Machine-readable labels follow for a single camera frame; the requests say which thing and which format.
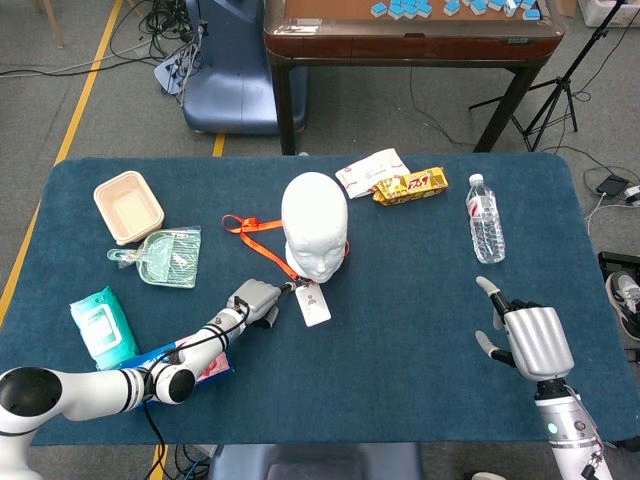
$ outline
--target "yellow floor line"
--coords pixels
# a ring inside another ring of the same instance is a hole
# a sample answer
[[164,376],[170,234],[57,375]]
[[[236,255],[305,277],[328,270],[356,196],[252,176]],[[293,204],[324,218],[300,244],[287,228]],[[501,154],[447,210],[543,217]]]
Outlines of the yellow floor line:
[[216,135],[216,141],[213,143],[213,156],[221,157],[224,151],[224,133],[218,133]]
[[[156,449],[153,452],[153,461],[151,462],[151,465],[155,465],[156,462],[158,461],[158,457],[160,456],[160,451],[162,450],[162,447],[160,447],[160,445],[156,445]],[[165,468],[165,466],[167,465],[167,456],[169,454],[169,445],[166,446],[166,448],[164,449],[164,455],[162,457],[162,461],[160,462],[162,464],[162,468],[160,468],[160,466],[158,466],[152,473],[151,476],[149,477],[149,480],[163,480],[164,478],[164,472],[162,471],[163,468]]]
[[[104,57],[104,53],[107,50],[109,38],[111,37],[111,34],[113,32],[113,28],[118,18],[118,14],[120,13],[120,9],[122,8],[122,2],[123,0],[116,0],[113,4],[111,14],[109,15],[109,19],[107,20],[107,25],[104,28],[102,39],[100,40],[98,50],[96,51],[96,55],[94,57],[95,60],[91,64],[91,70],[100,68],[100,64],[102,63],[102,61],[99,59]],[[71,121],[69,122],[67,133],[62,140],[62,145],[60,146],[60,150],[58,151],[58,155],[56,156],[54,165],[57,165],[67,158],[69,149],[71,148],[71,144],[73,143],[73,139],[76,135],[76,131],[78,130],[78,124],[80,123],[80,119],[82,118],[84,109],[87,106],[87,102],[89,101],[89,95],[91,95],[91,89],[93,88],[93,84],[95,83],[97,76],[98,72],[89,73],[87,76],[87,80],[84,84],[84,88],[82,89],[82,93],[80,94],[80,98],[78,99],[78,103],[76,105],[75,111],[73,112],[73,116],[71,117]],[[33,217],[31,217],[31,223],[29,224],[29,228],[27,228],[27,233],[25,233],[24,239],[22,240],[22,245],[20,246],[20,250],[18,251],[18,256],[13,263],[13,267],[11,268],[11,272],[9,273],[9,278],[4,287],[4,290],[2,291],[2,296],[0,297],[0,327],[4,322],[5,316],[7,315],[9,303],[11,303],[11,298],[13,298],[13,293],[15,292],[16,284],[18,283],[18,277],[20,276],[20,271],[22,270],[24,257],[27,254],[27,250],[29,249],[29,243],[31,242],[33,227],[36,223],[39,208],[40,204],[38,204],[38,206],[36,207],[36,211],[33,213]]]

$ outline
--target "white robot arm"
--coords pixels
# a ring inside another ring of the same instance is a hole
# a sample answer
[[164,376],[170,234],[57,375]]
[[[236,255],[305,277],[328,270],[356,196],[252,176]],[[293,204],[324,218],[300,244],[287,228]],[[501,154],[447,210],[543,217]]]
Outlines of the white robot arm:
[[136,369],[63,373],[21,367],[0,375],[0,480],[39,480],[29,469],[27,450],[38,429],[57,415],[80,421],[127,412],[147,400],[184,402],[205,368],[246,325],[272,325],[278,298],[292,284],[277,288],[248,280],[224,308],[180,347]]
[[494,327],[505,329],[511,352],[500,350],[480,330],[476,339],[490,358],[517,368],[537,383],[535,403],[563,480],[612,480],[596,424],[580,395],[565,383],[574,362],[555,309],[507,302],[486,278],[478,277],[476,282],[491,299]]

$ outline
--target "black tripod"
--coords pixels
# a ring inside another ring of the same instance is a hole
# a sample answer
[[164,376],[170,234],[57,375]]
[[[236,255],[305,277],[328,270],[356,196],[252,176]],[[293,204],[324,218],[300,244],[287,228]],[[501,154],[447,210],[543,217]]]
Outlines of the black tripod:
[[[607,17],[602,21],[602,24],[595,29],[595,31],[593,32],[593,35],[591,35],[591,38],[589,39],[587,44],[584,46],[582,51],[578,54],[576,59],[573,61],[569,69],[566,71],[566,73],[562,77],[556,77],[553,80],[539,83],[529,88],[529,91],[531,91],[531,90],[537,90],[538,88],[547,87],[549,85],[555,84],[555,88],[551,92],[551,95],[549,95],[547,100],[542,105],[542,108],[540,108],[540,110],[538,110],[538,113],[536,113],[536,115],[533,117],[533,120],[531,120],[531,123],[529,124],[529,126],[527,128],[523,128],[520,122],[518,122],[518,120],[516,119],[515,115],[511,116],[511,120],[513,120],[514,125],[522,135],[522,138],[524,139],[524,143],[527,145],[527,150],[529,150],[530,152],[533,152],[538,147],[538,144],[540,143],[540,139],[542,138],[542,134],[547,129],[547,127],[550,127],[551,125],[555,125],[556,123],[559,123],[559,122],[564,122],[567,118],[571,118],[571,120],[573,121],[573,131],[574,132],[578,131],[578,122],[576,120],[576,112],[573,108],[573,95],[571,93],[571,75],[573,75],[573,72],[578,68],[578,66],[584,59],[584,57],[587,56],[587,53],[589,53],[589,50],[591,50],[591,47],[593,47],[593,45],[602,37],[607,36],[607,32],[608,32],[607,26],[609,25],[609,22],[611,21],[613,16],[618,12],[618,10],[620,10],[620,7],[622,7],[624,3],[626,3],[626,0],[616,0],[616,4],[609,12],[609,15],[607,15]],[[550,121],[551,115],[553,115],[553,111],[556,108],[556,104],[558,103],[558,100],[560,99],[560,96],[562,95],[563,92],[567,94],[567,100],[569,102],[569,113],[566,113],[565,111],[565,114],[562,115],[560,118]],[[469,110],[473,110],[474,108],[482,107],[484,105],[489,105],[490,103],[498,102],[501,99],[502,97],[496,97],[496,98],[492,98],[491,100],[487,100],[485,102],[476,103],[475,105],[471,105],[469,107]],[[544,120],[542,121],[542,124],[539,127],[536,127],[536,124],[538,123],[540,118],[542,118],[543,115],[545,115],[545,117],[544,117]],[[531,144],[531,142],[529,141],[529,137],[531,135],[536,135],[536,138],[533,144]]]

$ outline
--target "white mannequin head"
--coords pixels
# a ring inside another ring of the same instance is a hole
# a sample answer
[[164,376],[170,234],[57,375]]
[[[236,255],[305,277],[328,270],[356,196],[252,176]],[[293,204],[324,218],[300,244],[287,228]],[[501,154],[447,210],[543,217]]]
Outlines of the white mannequin head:
[[282,196],[287,263],[317,283],[342,264],[347,242],[347,202],[336,182],[322,173],[294,178]]

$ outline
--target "plastic water bottle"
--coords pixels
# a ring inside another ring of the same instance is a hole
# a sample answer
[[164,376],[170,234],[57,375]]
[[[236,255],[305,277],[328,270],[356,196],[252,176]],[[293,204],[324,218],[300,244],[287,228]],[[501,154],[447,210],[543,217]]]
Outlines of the plastic water bottle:
[[497,263],[504,259],[504,237],[496,196],[484,184],[484,178],[479,173],[469,177],[469,185],[467,211],[473,249],[481,263]]

